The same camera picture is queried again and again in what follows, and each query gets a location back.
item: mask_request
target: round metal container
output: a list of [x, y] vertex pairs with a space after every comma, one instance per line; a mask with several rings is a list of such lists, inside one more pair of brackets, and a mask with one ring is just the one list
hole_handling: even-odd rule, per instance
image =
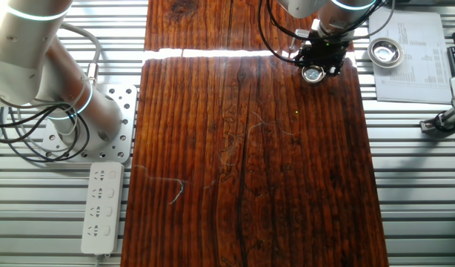
[[404, 49], [401, 44], [390, 38], [378, 38], [368, 46], [368, 55], [372, 62], [380, 67], [397, 67], [404, 61]]

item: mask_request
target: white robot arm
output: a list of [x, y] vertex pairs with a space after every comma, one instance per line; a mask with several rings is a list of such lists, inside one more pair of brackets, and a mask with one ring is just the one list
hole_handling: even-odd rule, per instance
[[[56, 37], [72, 2], [0, 0], [0, 106], [69, 103], [74, 116], [79, 114], [89, 127], [86, 149], [91, 151], [117, 135], [122, 114], [113, 99], [96, 89], [99, 55], [89, 67], [89, 79]], [[78, 125], [73, 127], [64, 112], [52, 113], [48, 118], [61, 140], [71, 144], [75, 134], [63, 133]], [[79, 133], [76, 149], [88, 139], [84, 131]]]

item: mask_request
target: perforated plate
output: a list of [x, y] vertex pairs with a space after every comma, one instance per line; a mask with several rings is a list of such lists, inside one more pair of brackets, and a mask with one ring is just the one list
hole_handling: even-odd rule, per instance
[[[116, 138], [97, 151], [84, 151], [69, 159], [68, 162], [106, 162], [124, 163], [130, 156], [130, 143], [134, 131], [134, 119], [137, 103], [137, 89], [133, 85], [97, 85], [98, 90], [110, 96], [121, 108], [122, 124]], [[45, 148], [67, 147], [58, 137], [53, 123], [48, 120], [44, 132], [43, 146]]]

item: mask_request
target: wooden board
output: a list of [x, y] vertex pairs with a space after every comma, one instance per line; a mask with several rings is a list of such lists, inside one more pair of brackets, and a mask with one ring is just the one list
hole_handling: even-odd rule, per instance
[[306, 84], [257, 4], [149, 1], [122, 266], [388, 266], [353, 55]]

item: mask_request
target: black cable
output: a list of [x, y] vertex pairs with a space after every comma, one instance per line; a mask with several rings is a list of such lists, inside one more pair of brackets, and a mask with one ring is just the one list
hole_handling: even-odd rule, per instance
[[264, 42], [264, 45], [267, 47], [267, 49], [275, 56], [277, 57], [278, 59], [282, 60], [283, 62], [287, 62], [287, 63], [292, 63], [292, 64], [297, 64], [297, 61], [296, 60], [292, 60], [292, 59], [287, 59], [283, 56], [280, 56], [278, 53], [276, 53], [272, 47], [270, 47], [270, 45], [267, 43], [267, 40], [265, 39], [265, 36], [264, 36], [264, 33], [262, 31], [262, 25], [261, 25], [261, 19], [260, 19], [260, 15], [261, 15], [261, 9], [262, 9], [262, 0], [259, 0], [259, 9], [257, 10], [257, 27], [259, 28], [259, 33], [260, 33], [260, 38], [262, 39], [262, 41]]
[[[51, 107], [50, 110], [45, 113], [39, 120], [38, 122], [36, 122], [35, 126], [33, 128], [31, 128], [26, 134], [24, 134], [23, 136], [20, 136], [19, 138], [16, 138], [16, 139], [0, 139], [0, 143], [3, 143], [3, 144], [11, 144], [11, 143], [14, 143], [14, 142], [20, 142], [22, 141], [23, 139], [29, 137], [29, 135], [31, 135], [36, 129], [37, 127], [41, 124], [41, 122], [43, 122], [44, 119], [46, 119], [47, 116], [49, 116], [55, 109], [57, 109], [58, 106], [55, 106], [55, 107]], [[17, 126], [17, 125], [20, 125], [21, 123], [16, 123], [16, 124], [13, 124], [13, 123], [10, 123], [10, 124], [7, 124], [7, 125], [14, 125], [14, 126]]]
[[[30, 159], [29, 157], [25, 156], [25, 155], [22, 155], [20, 152], [18, 152], [14, 147], [13, 145], [11, 144], [8, 144], [10, 146], [10, 148], [12, 149], [12, 151], [17, 154], [18, 156], [20, 156], [22, 159], [25, 159], [27, 161], [31, 161], [31, 162], [41, 162], [41, 163], [48, 163], [48, 162], [55, 162], [55, 161], [65, 161], [65, 160], [69, 160], [69, 159], [72, 159], [74, 158], [75, 156], [78, 156], [80, 153], [82, 153], [82, 151], [84, 151], [87, 147], [87, 144], [89, 143], [89, 140], [90, 140], [90, 134], [89, 134], [89, 127], [87, 126], [85, 120], [81, 117], [81, 115], [78, 114], [78, 118], [79, 120], [81, 120], [85, 130], [86, 130], [86, 142], [84, 143], [84, 145], [82, 146], [82, 148], [80, 150], [78, 150], [76, 153], [74, 153], [72, 156], [68, 156], [68, 157], [65, 157], [65, 158], [60, 158], [60, 159], [51, 159], [51, 161], [48, 161], [48, 160], [37, 160], [37, 159]], [[2, 128], [2, 132], [4, 134], [4, 138], [7, 138], [7, 133], [5, 131], [5, 128]]]
[[[259, 9], [257, 10], [257, 27], [259, 28], [260, 38], [264, 42], [265, 47], [267, 47], [267, 49], [275, 57], [277, 57], [278, 59], [282, 60], [283, 62], [292, 63], [292, 64], [295, 64], [295, 65], [297, 65], [299, 67], [307, 66], [308, 62], [313, 61], [313, 60], [299, 61], [299, 60], [289, 59], [289, 58], [285, 58], [284, 56], [280, 56], [278, 53], [276, 53], [275, 50], [273, 50], [272, 47], [268, 44], [267, 39], [264, 36], [264, 32], [262, 30], [262, 25], [261, 25], [261, 17], [260, 17], [261, 16], [261, 9], [262, 9], [262, 0], [259, 0]], [[314, 60], [329, 59], [330, 57], [333, 57], [333, 56], [336, 56], [336, 55], [339, 55], [339, 54], [342, 54], [342, 53], [344, 53], [344, 51], [341, 50], [339, 52], [332, 53], [331, 55], [328, 55], [328, 56], [316, 57]]]
[[0, 125], [0, 128], [3, 128], [3, 127], [14, 127], [14, 126], [17, 126], [17, 125], [24, 124], [25, 122], [29, 122], [29, 121], [31, 121], [32, 119], [38, 118], [39, 116], [41, 116], [41, 115], [43, 115], [43, 114], [45, 114], [45, 113], [48, 113], [48, 111], [53, 112], [55, 109], [58, 108], [58, 106], [60, 106], [60, 105], [53, 105], [53, 106], [51, 106], [51, 107], [45, 108], [44, 110], [38, 112], [37, 114], [35, 114], [35, 115], [31, 116], [31, 117], [28, 117], [28, 118], [26, 118], [26, 119], [23, 119], [23, 120], [21, 120], [21, 121], [19, 121], [19, 122], [17, 122], [17, 123], [1, 124], [1, 125]]
[[[16, 123], [16, 120], [15, 120], [15, 117], [13, 115], [13, 110], [12, 108], [9, 108], [9, 114], [10, 114], [10, 118], [12, 119], [12, 122], [13, 123]], [[69, 112], [69, 111], [66, 111], [66, 114], [68, 115], [68, 118], [70, 118], [71, 122], [73, 124], [75, 124], [76, 122], [74, 121], [73, 117], [72, 117], [72, 114]], [[22, 136], [21, 133], [20, 133], [20, 129], [18, 126], [15, 127], [15, 131], [17, 132], [17, 134], [19, 136]], [[68, 155], [71, 150], [73, 150], [74, 146], [76, 145], [76, 143], [78, 142], [78, 128], [76, 127], [74, 129], [74, 140], [73, 140], [73, 143], [71, 144], [71, 146], [61, 155], [61, 156], [58, 156], [54, 159], [51, 159], [47, 156], [44, 156], [42, 154], [40, 154], [38, 151], [36, 151], [28, 142], [26, 139], [23, 139], [23, 143], [28, 147], [28, 149], [30, 149], [34, 154], [36, 154], [37, 156], [41, 157], [42, 159], [45, 159], [45, 160], [38, 160], [38, 159], [30, 159], [28, 157], [26, 157], [25, 159], [27, 161], [30, 161], [30, 162], [41, 162], [41, 163], [46, 163], [46, 162], [55, 162], [55, 161], [58, 161], [60, 160], [61, 158], [63, 158], [64, 156]]]
[[343, 31], [343, 33], [337, 33], [337, 34], [333, 34], [331, 36], [325, 36], [325, 37], [301, 37], [301, 36], [298, 36], [296, 35], [295, 33], [293, 33], [292, 31], [284, 28], [283, 26], [281, 26], [278, 21], [275, 19], [275, 17], [273, 16], [273, 13], [272, 13], [272, 7], [271, 7], [271, 4], [269, 2], [269, 0], [267, 0], [267, 10], [268, 10], [268, 13], [269, 13], [269, 16], [270, 16], [270, 22], [275, 25], [277, 28], [279, 28], [283, 33], [291, 36], [291, 37], [294, 37], [295, 39], [298, 39], [298, 40], [302, 40], [302, 41], [317, 41], [317, 40], [326, 40], [326, 39], [335, 39], [335, 38], [339, 38], [339, 37], [342, 37], [345, 35], [345, 33], [351, 31], [351, 30], [354, 30], [356, 29], [358, 26], [360, 26], [361, 24], [363, 24], [366, 19], [368, 19], [368, 17], [374, 12], [376, 11], [378, 8], [380, 8], [381, 6], [383, 6], [385, 4], [385, 1], [382, 1], [382, 0], [376, 0], [376, 2], [371, 6], [370, 10], [368, 12], [366, 12], [363, 16], [361, 16], [356, 22], [354, 22], [350, 27], [348, 27], [346, 30]]

